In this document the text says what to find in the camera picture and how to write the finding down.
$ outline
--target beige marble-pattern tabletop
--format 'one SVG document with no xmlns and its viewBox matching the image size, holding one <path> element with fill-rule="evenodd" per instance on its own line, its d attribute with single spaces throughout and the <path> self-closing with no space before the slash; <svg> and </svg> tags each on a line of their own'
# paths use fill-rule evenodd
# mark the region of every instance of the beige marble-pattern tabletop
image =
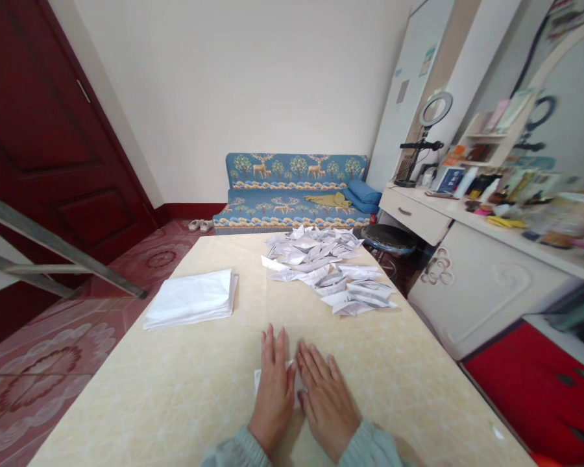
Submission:
<svg viewBox="0 0 584 467">
<path fill-rule="evenodd" d="M 199 465 L 251 416 L 260 333 L 269 322 L 286 327 L 290 356 L 300 338 L 334 354 L 358 409 L 417 466 L 533 465 L 400 293 L 391 296 L 398 309 L 335 317 L 301 281 L 267 279 L 273 272 L 260 254 L 270 236 L 199 239 L 171 277 L 232 267 L 234 314 L 154 331 L 142 329 L 143 314 L 30 465 Z M 346 262 L 376 265 L 359 251 Z M 300 411 L 273 461 L 331 465 Z"/>
</svg>

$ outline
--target sleeve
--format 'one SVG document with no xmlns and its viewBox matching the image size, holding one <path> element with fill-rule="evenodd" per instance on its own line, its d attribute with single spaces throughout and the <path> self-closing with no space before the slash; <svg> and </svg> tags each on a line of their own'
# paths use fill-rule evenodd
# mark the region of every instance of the sleeve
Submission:
<svg viewBox="0 0 584 467">
<path fill-rule="evenodd" d="M 357 428 L 337 465 L 403 467 L 394 438 L 389 433 L 376 429 L 366 420 Z"/>
<path fill-rule="evenodd" d="M 201 467 L 272 467 L 272 464 L 247 427 L 242 427 L 234 438 L 223 441 L 207 454 Z"/>
</svg>

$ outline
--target red cabinet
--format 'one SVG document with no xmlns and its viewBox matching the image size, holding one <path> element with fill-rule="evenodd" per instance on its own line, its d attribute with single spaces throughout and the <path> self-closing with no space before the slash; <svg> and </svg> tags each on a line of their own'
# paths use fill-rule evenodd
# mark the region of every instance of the red cabinet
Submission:
<svg viewBox="0 0 584 467">
<path fill-rule="evenodd" d="M 529 324 L 465 368 L 528 447 L 584 464 L 584 368 Z"/>
</svg>

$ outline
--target blue pillow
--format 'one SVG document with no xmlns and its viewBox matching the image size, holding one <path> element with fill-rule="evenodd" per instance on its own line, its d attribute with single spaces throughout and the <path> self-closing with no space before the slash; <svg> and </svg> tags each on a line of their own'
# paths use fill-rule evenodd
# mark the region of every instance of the blue pillow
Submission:
<svg viewBox="0 0 584 467">
<path fill-rule="evenodd" d="M 376 214 L 378 213 L 379 207 L 378 204 L 375 203 L 364 203 L 363 201 L 361 201 L 357 195 L 355 195 L 350 188 L 344 188 L 344 190 L 342 190 L 342 193 L 344 194 L 344 197 L 348 200 L 348 201 L 352 201 L 352 205 L 357 208 L 358 211 L 361 211 L 363 213 L 366 214 Z"/>
<path fill-rule="evenodd" d="M 379 204 L 381 202 L 382 193 L 370 188 L 366 182 L 357 178 L 349 181 L 348 188 L 361 200 L 361 202 L 368 202 L 372 204 Z"/>
</svg>

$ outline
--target ladder rung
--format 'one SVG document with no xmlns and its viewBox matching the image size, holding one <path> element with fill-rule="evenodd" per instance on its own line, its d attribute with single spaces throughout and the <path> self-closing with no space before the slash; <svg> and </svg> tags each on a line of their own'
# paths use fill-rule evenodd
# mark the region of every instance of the ladder rung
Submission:
<svg viewBox="0 0 584 467">
<path fill-rule="evenodd" d="M 15 265 L 6 268 L 11 274 L 82 274 L 91 273 L 80 265 Z"/>
</svg>

